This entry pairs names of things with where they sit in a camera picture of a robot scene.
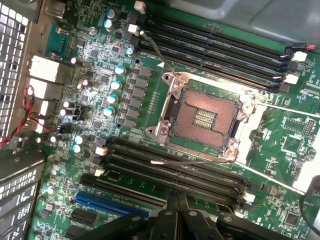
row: cpu socket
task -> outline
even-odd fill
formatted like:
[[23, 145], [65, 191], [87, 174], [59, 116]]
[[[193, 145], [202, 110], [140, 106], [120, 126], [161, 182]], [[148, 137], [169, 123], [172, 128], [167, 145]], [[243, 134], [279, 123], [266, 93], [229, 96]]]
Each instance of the cpu socket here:
[[[169, 90], [157, 126], [147, 127], [146, 134], [160, 146], [211, 162], [245, 164], [252, 145], [250, 133], [257, 129], [266, 110], [258, 104], [261, 102], [251, 89], [188, 72], [179, 72], [176, 76], [167, 72], [162, 80], [169, 85]], [[189, 80], [235, 93], [239, 98], [230, 100], [195, 89], [188, 85]], [[201, 152], [186, 143], [214, 150], [214, 153]]]

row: green circuit board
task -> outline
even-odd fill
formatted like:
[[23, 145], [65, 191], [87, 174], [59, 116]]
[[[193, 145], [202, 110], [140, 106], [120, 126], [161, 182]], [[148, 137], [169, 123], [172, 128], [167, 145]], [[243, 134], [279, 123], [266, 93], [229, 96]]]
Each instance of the green circuit board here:
[[[73, 122], [72, 134], [69, 134], [64, 141], [56, 144], [47, 143], [44, 146], [49, 158], [28, 236], [29, 240], [35, 239], [38, 235], [43, 236], [44, 240], [63, 239], [66, 230], [71, 225], [70, 214], [75, 208], [98, 213], [98, 220], [94, 227], [117, 218], [116, 215], [73, 203], [73, 199], [79, 191], [103, 196], [107, 199], [148, 212], [155, 209], [147, 204], [136, 203], [110, 192], [103, 192], [79, 184], [83, 173], [94, 173], [95, 170], [101, 167], [89, 161], [90, 153], [94, 152], [95, 148], [95, 144], [92, 141], [86, 141], [84, 149], [80, 153], [72, 151], [76, 135], [95, 135], [97, 138], [117, 136], [173, 155], [185, 157], [186, 159], [196, 159], [193, 155], [159, 146], [145, 132], [147, 127], [155, 126], [159, 120], [165, 96], [168, 92], [168, 85], [162, 81], [162, 74], [170, 70], [166, 66], [158, 66], [162, 61], [153, 55], [135, 53], [134, 56], [128, 57], [123, 54], [123, 49], [130, 47], [130, 43], [123, 38], [116, 38], [115, 36], [117, 33], [123, 34], [127, 24], [127, 15], [130, 11], [133, 11], [133, 4], [134, 1], [132, 1], [132, 4], [128, 4], [121, 1], [105, 3], [101, 0], [79, 0], [77, 1], [79, 23], [75, 31], [70, 31], [67, 37], [62, 37], [61, 34], [57, 34], [55, 31], [57, 26], [52, 25], [45, 51], [46, 57], [49, 57], [51, 52], [55, 52], [59, 53], [58, 56], [63, 59], [62, 63], [67, 65], [70, 64], [70, 59], [73, 57], [82, 59], [84, 62], [84, 67], [75, 68], [72, 82], [65, 87], [61, 102], [73, 101], [81, 103], [86, 106], [86, 111], [84, 121]], [[220, 27], [224, 34], [228, 36], [259, 44], [275, 51], [280, 52], [284, 48], [284, 45], [281, 43], [174, 9], [156, 6], [152, 3], [148, 4], [148, 7], [151, 9], [157, 8], [158, 11], [163, 13], [163, 16], [174, 16], [178, 20], [183, 20], [199, 27], [203, 27], [206, 24]], [[107, 31], [103, 27], [105, 12], [110, 8], [115, 9], [119, 16], [115, 22], [116, 27], [114, 31]], [[90, 35], [90, 27], [96, 27], [98, 34]], [[62, 39], [66, 39], [67, 47], [66, 50], [59, 51]], [[82, 49], [77, 47], [77, 39], [85, 41]], [[98, 54], [93, 55], [92, 50], [97, 51]], [[119, 76], [114, 73], [118, 65], [123, 65], [127, 69], [126, 75]], [[218, 81], [218, 78], [213, 75], [180, 64], [173, 63], [172, 65], [177, 72], [189, 72]], [[269, 93], [263, 91], [259, 93], [259, 99], [263, 103], [278, 108], [268, 107], [262, 116], [258, 129], [252, 132], [253, 144], [246, 158], [246, 166], [290, 187], [294, 186], [300, 174], [294, 165], [295, 160], [298, 159], [302, 162], [311, 163], [317, 160], [316, 152], [319, 151], [319, 147], [315, 149], [315, 141], [318, 142], [319, 146], [320, 124], [319, 117], [314, 116], [320, 114], [320, 68], [317, 68], [317, 65], [320, 65], [320, 56], [309, 53], [307, 60], [299, 64], [298, 83], [291, 86], [288, 93]], [[140, 67], [151, 69], [152, 73], [151, 77], [144, 78], [148, 81], [148, 86], [145, 89], [145, 95], [139, 109], [139, 116], [136, 119], [135, 127], [121, 126], [119, 125], [119, 119], [121, 118], [120, 110], [123, 106], [122, 99], [127, 94], [124, 90], [125, 88], [112, 91], [110, 84], [112, 81], [117, 80], [123, 86], [126, 86], [133, 76], [131, 70], [139, 69]], [[108, 80], [102, 82], [102, 77], [107, 77]], [[79, 80], [83, 78], [90, 78], [93, 82], [93, 87], [82, 90], [77, 89]], [[239, 96], [236, 94], [197, 81], [190, 81], [188, 85], [228, 100], [236, 101], [239, 99]], [[111, 92], [117, 95], [120, 101], [108, 104], [106, 98]], [[103, 114], [107, 106], [112, 106], [115, 109], [116, 114], [114, 116], [106, 117]], [[57, 116], [54, 119], [53, 125], [57, 125], [61, 121], [61, 117]], [[216, 151], [201, 144], [190, 143], [181, 139], [177, 139], [176, 141], [180, 141], [179, 144], [182, 146], [201, 153], [213, 156], [217, 154]], [[239, 215], [292, 239], [306, 239], [310, 230], [300, 216], [299, 193], [286, 189], [236, 164], [215, 165], [224, 170], [236, 172], [247, 177], [252, 184], [265, 186], [264, 189], [260, 188], [254, 192], [248, 189], [248, 192], [255, 195], [255, 200], [249, 212], [238, 212]], [[165, 193], [155, 191], [157, 188], [156, 184], [141, 180], [138, 177], [124, 174], [117, 181], [108, 178], [108, 176], [104, 178], [105, 181], [110, 181], [115, 185], [157, 198], [166, 198]], [[47, 204], [53, 205], [53, 211], [49, 215], [44, 215], [43, 210]], [[320, 208], [320, 199], [310, 197], [305, 205], [307, 206], [306, 214], [313, 221]], [[217, 206], [212, 202], [196, 199], [190, 202], [190, 206], [194, 209], [206, 210], [212, 216], [219, 214]], [[286, 221], [289, 213], [291, 217], [296, 218], [295, 224], [289, 224]]]

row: motherboard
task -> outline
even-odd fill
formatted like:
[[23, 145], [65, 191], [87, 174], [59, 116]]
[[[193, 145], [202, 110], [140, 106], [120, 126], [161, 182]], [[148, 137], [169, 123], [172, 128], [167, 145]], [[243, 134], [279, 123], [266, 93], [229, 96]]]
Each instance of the motherboard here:
[[[318, 54], [152, 2], [78, 0], [66, 14], [44, 56], [72, 74], [45, 120], [56, 130], [29, 240], [147, 218], [170, 190], [213, 220], [233, 213], [307, 239], [299, 200], [319, 171]], [[318, 196], [304, 203], [311, 222]]]

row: metal mesh grille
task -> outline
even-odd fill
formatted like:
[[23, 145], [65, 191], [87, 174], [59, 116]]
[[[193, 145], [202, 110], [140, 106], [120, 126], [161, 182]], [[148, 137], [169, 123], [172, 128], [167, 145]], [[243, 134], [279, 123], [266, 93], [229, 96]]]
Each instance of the metal mesh grille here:
[[28, 19], [0, 3], [0, 141], [8, 134]]
[[174, 136], [223, 148], [238, 111], [237, 104], [212, 94], [188, 89], [183, 92], [181, 99], [171, 131]]

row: blue pcie slot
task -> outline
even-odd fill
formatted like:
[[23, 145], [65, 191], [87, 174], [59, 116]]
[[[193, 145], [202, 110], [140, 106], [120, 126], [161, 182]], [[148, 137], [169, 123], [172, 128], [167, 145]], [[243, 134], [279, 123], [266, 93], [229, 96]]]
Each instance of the blue pcie slot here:
[[124, 216], [127, 214], [138, 214], [149, 217], [149, 212], [143, 211], [131, 206], [127, 206], [115, 201], [111, 201], [104, 197], [92, 195], [90, 193], [80, 191], [75, 196], [74, 200], [77, 204], [81, 204], [83, 206], [91, 207], [94, 209], [102, 210], [107, 213], [111, 213], [118, 216]]

